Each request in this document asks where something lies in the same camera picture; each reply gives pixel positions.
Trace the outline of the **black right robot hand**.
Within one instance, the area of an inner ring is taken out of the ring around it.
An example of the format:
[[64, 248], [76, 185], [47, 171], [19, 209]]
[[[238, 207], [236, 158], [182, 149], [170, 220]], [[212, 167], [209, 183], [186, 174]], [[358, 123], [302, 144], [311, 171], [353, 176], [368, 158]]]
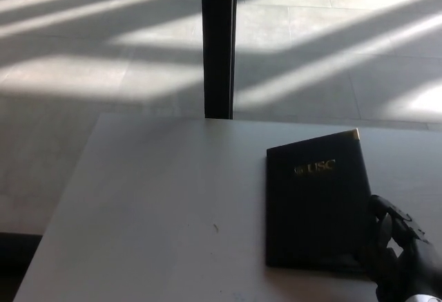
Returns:
[[360, 262], [376, 284], [379, 301], [440, 301], [441, 257], [407, 213], [373, 195], [375, 223]]

